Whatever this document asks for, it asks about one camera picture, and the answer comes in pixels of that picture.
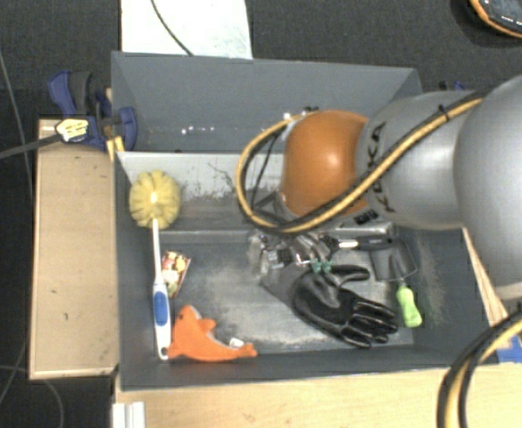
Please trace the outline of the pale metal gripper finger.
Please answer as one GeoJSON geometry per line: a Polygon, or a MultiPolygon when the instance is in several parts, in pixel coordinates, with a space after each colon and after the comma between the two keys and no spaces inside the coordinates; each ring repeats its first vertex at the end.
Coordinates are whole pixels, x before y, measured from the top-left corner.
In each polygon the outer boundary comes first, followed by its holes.
{"type": "Polygon", "coordinates": [[[251,267],[267,266],[269,239],[261,233],[252,233],[247,237],[247,259],[251,267]]]}
{"type": "Polygon", "coordinates": [[[268,266],[261,271],[261,285],[282,302],[289,302],[289,293],[294,282],[295,268],[292,265],[268,266]]]}

